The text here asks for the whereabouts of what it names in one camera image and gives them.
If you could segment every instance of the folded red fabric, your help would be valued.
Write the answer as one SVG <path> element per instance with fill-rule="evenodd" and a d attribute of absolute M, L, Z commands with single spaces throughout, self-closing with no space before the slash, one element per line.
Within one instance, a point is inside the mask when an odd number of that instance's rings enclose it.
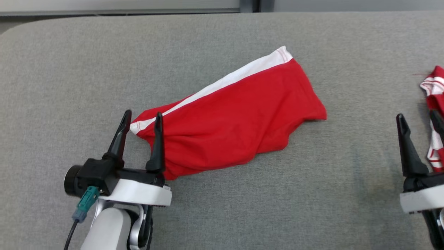
<path fill-rule="evenodd" d="M 420 84 L 420 87 L 426 91 L 428 108 L 440 110 L 441 115 L 444 115 L 443 77 L 444 69 L 440 66 L 436 66 L 433 72 Z M 431 121 L 430 127 L 432 128 L 432 138 L 430 140 L 427 158 L 432 165 L 434 172 L 444 172 L 442 165 L 442 159 L 444 158 L 443 142 L 441 141 L 439 134 L 433 128 Z"/>
<path fill-rule="evenodd" d="M 327 118 L 300 65 L 285 47 L 175 103 L 144 111 L 131 131 L 154 142 L 163 114 L 165 178 L 249 162 L 284 149 L 304 121 Z"/>

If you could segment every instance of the robotic arm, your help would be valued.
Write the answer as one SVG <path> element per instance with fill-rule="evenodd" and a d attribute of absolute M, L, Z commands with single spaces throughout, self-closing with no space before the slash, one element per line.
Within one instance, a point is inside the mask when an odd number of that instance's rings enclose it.
<path fill-rule="evenodd" d="M 87 195 L 96 200 L 94 219 L 82 250 L 149 249 L 153 207 L 171 204 L 172 193 L 163 177 L 165 153 L 161 113 L 156 117 L 154 147 L 145 170 L 124 168 L 123 149 L 130 123 L 131 111 L 127 110 L 102 159 L 90 158 L 84 165 L 71 167 L 66 174 L 65 192 L 82 198 L 78 207 Z M 132 206 L 138 213 L 116 208 L 116 204 Z M 83 222 L 86 212 L 82 216 L 73 215 L 75 222 L 65 249 L 76 224 Z"/>
<path fill-rule="evenodd" d="M 444 139 L 444 120 L 439 111 L 430 111 L 430 118 Z M 397 115 L 396 123 L 405 177 L 404 192 L 400 194 L 401 207 L 406 213 L 422 213 L 433 247 L 444 250 L 444 173 L 429 173 L 410 140 L 410 128 L 402 114 Z"/>

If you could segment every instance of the blue-gray cable connector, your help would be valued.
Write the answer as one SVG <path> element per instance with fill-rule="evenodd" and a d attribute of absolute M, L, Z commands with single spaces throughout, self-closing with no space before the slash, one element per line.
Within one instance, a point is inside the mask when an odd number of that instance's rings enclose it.
<path fill-rule="evenodd" d="M 79 203 L 77 204 L 77 209 L 72 214 L 72 219 L 74 221 L 78 220 L 79 223 L 82 223 L 85 218 L 88 210 L 92 207 L 94 202 L 99 198 L 100 192 L 97 187 L 89 186 L 86 189 L 86 192 L 83 194 Z"/>

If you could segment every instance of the striped red and white cloth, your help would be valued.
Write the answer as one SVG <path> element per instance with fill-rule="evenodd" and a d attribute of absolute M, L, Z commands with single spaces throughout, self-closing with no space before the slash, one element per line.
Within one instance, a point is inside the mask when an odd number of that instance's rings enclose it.
<path fill-rule="evenodd" d="M 444 69 L 436 66 L 433 72 L 420 84 L 420 87 L 427 94 L 427 106 L 429 109 L 438 109 L 441 115 L 444 114 Z M 432 128 L 432 138 L 430 139 L 430 147 L 428 149 L 427 158 L 432 165 L 434 172 L 444 172 L 442 159 L 444 159 L 443 142 L 440 135 Z"/>
<path fill-rule="evenodd" d="M 327 118 L 300 65 L 285 46 L 180 101 L 144 111 L 131 131 L 154 143 L 163 114 L 165 178 L 249 162 L 284 149 L 304 121 Z"/>

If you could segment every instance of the gray fabric surface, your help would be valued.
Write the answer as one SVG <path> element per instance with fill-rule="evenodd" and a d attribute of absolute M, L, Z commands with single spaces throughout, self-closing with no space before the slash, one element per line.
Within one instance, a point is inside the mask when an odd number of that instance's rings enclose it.
<path fill-rule="evenodd" d="M 395 116 L 429 142 L 418 87 L 444 64 L 444 12 L 82 17 L 0 36 L 0 248 L 61 249 L 74 164 L 100 157 L 125 109 L 190 95 L 287 45 L 327 108 L 280 152 L 180 177 L 156 208 L 153 249 L 431 249 L 403 214 Z M 149 145 L 130 134 L 126 166 Z M 71 249 L 81 246 L 89 219 Z"/>

